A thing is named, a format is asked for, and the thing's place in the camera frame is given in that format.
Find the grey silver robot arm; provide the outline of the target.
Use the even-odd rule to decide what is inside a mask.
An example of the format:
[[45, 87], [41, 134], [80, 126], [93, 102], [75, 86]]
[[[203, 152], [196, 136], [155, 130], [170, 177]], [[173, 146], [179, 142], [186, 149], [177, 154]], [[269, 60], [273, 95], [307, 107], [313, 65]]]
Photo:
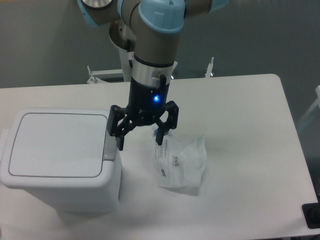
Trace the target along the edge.
[[107, 131], [119, 150], [136, 127], [158, 126], [156, 143], [177, 127], [179, 107], [167, 101], [181, 30], [185, 19], [209, 14], [225, 0], [80, 0], [91, 26], [119, 23], [114, 43], [133, 53], [126, 107], [110, 108]]

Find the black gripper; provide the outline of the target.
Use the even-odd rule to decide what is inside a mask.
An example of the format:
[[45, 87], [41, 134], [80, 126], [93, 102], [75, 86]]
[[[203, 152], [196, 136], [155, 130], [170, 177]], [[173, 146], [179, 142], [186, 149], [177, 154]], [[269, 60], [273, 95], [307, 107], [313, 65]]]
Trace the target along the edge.
[[[159, 86], [148, 86], [139, 83], [134, 78], [130, 81], [128, 105], [122, 108], [118, 105], [110, 107], [107, 119], [107, 131], [111, 137], [115, 137], [120, 151], [124, 148], [125, 135], [135, 127], [157, 124], [158, 129], [155, 141], [161, 146], [164, 136], [169, 130], [174, 130], [178, 125], [179, 107], [173, 101], [167, 101], [169, 84], [167, 77], [160, 74], [156, 79]], [[160, 116], [168, 112], [165, 122]]]

